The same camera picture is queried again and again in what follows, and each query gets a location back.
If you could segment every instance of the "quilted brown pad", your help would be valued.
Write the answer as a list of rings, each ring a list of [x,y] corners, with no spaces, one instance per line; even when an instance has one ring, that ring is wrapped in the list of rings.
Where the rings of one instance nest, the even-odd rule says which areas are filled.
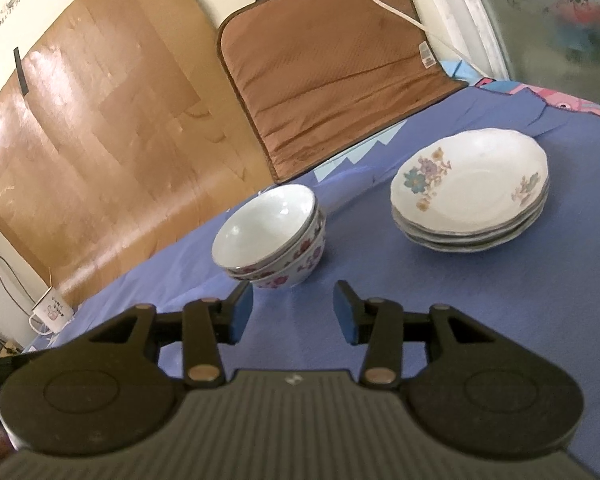
[[[262,0],[221,25],[218,53],[284,182],[465,86],[423,59],[426,39],[371,0]]]

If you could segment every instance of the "floral bowl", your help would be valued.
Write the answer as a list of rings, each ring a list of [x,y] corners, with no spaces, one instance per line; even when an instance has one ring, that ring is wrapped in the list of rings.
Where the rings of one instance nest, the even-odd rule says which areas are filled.
[[[300,184],[261,193],[220,228],[211,247],[213,261],[235,276],[268,266],[303,236],[316,206],[314,192]]]
[[[324,224],[307,251],[288,267],[260,280],[253,280],[256,288],[289,288],[304,282],[312,273],[324,253],[326,230]]]
[[[235,278],[236,280],[260,280],[267,276],[272,276],[279,273],[281,270],[286,269],[294,262],[302,258],[310,247],[314,244],[316,238],[320,236],[320,232],[324,230],[324,213],[320,209],[320,206],[316,205],[314,216],[307,230],[298,238],[298,240],[291,245],[281,256],[268,265],[263,267],[252,266],[243,271],[249,272],[233,272],[232,270],[225,269],[226,273]]]

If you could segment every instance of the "metal screw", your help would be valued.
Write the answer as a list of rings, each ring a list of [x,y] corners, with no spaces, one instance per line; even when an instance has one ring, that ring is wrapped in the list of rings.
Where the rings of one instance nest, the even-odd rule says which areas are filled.
[[[196,365],[187,372],[192,381],[215,381],[220,376],[220,370],[213,365]]]
[[[365,379],[372,384],[391,384],[395,381],[395,372],[389,368],[369,368],[365,372]]]

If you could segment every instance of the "white label tag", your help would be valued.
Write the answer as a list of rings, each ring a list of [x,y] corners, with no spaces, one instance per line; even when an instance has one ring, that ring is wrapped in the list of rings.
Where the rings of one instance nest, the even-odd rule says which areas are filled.
[[[433,53],[429,48],[429,43],[423,41],[418,48],[420,49],[420,59],[422,60],[424,68],[430,68],[437,63],[436,58],[433,57]]]

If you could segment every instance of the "plate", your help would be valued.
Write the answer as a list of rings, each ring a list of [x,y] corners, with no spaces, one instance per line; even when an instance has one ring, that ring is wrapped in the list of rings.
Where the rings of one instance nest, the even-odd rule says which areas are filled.
[[[535,213],[533,213],[529,218],[527,218],[522,224],[516,227],[513,231],[508,234],[496,239],[491,240],[489,242],[479,243],[473,246],[450,246],[446,244],[437,244],[433,242],[429,242],[427,240],[416,239],[411,235],[405,233],[406,237],[414,242],[415,244],[421,245],[428,249],[432,249],[434,251],[440,253],[478,253],[481,251],[486,251],[487,249],[492,249],[499,245],[505,244],[507,242],[512,241],[514,238],[519,237],[523,232],[531,227],[531,225],[538,219],[538,217],[542,214],[542,210],[544,209],[544,204],[542,207],[538,209]]]
[[[518,225],[522,224],[522,222],[524,222],[527,218],[533,215],[539,208],[544,207],[544,203],[546,202],[546,199],[548,197],[549,179],[547,179],[546,182],[547,184],[544,186],[542,194],[534,201],[533,205],[531,205],[523,213],[520,213],[520,215],[516,216],[516,218],[514,218],[511,222],[506,222],[504,225],[498,226],[493,230],[478,233],[475,235],[449,236],[436,235],[427,231],[423,231],[421,229],[418,229],[416,226],[409,224],[400,215],[399,211],[395,207],[392,207],[392,216],[394,218],[394,222],[396,222],[396,224],[402,231],[412,235],[413,237],[417,237],[429,242],[456,246],[471,245],[476,244],[478,242],[487,242],[489,240],[498,238],[499,236],[505,235],[506,233],[515,229]]]
[[[391,182],[403,218],[437,235],[475,235],[511,222],[542,193],[546,153],[514,130],[445,137],[413,155]]]

